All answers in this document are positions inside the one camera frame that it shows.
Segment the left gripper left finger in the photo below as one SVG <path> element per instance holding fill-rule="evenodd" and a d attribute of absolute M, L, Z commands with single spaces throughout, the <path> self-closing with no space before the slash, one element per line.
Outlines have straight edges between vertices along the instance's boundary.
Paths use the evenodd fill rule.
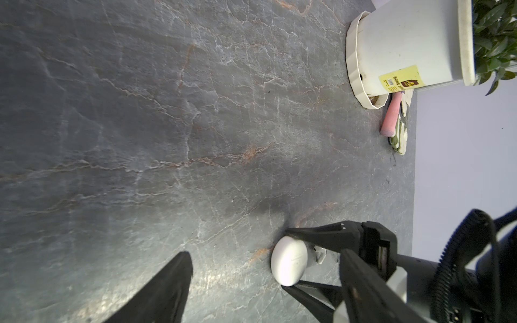
<path fill-rule="evenodd" d="M 107 322 L 181 322 L 193 276 L 188 252 L 178 253 Z"/>

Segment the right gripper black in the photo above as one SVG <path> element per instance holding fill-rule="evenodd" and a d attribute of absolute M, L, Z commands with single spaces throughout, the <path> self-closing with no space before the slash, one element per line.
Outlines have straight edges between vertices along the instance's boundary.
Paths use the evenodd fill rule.
<path fill-rule="evenodd" d="M 377 222 L 344 221 L 320 227 L 293 227 L 285 234 L 334 252 L 350 249 L 359 253 L 384 281 L 388 281 L 397 268 L 397 237 Z M 333 322 L 334 312 L 343 301 L 340 286 L 299 281 L 281 288 L 319 322 Z"/>

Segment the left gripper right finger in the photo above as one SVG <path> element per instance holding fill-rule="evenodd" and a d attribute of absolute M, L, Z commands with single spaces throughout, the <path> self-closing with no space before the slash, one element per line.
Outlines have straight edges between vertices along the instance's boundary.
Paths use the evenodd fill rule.
<path fill-rule="evenodd" d="M 341 251 L 339 274 L 350 322 L 425 322 L 355 252 Z"/>

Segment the white earbud one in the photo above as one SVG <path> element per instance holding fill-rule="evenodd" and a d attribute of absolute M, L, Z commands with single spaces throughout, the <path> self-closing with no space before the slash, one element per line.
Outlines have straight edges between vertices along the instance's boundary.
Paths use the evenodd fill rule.
<path fill-rule="evenodd" d="M 323 262 L 327 256 L 327 249 L 322 248 L 320 246 L 314 246 L 313 250 L 315 252 L 316 262 L 319 265 L 323 264 Z"/>

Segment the white earbud charging case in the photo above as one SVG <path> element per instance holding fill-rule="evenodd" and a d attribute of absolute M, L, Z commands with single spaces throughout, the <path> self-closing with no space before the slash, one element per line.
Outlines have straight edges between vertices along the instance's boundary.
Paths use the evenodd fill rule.
<path fill-rule="evenodd" d="M 302 240 L 284 236 L 271 254 L 271 272 L 282 286 L 291 287 L 299 282 L 306 270 L 308 250 Z"/>

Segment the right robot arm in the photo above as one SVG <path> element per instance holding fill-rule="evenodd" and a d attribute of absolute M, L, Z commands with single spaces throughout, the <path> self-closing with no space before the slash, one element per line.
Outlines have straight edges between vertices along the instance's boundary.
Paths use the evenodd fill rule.
<path fill-rule="evenodd" d="M 473 209 L 438 262 L 398 253 L 378 222 L 289 228 L 271 256 L 283 290 L 319 322 L 515 322 L 516 212 Z M 308 245 L 339 255 L 340 285 L 302 280 Z"/>

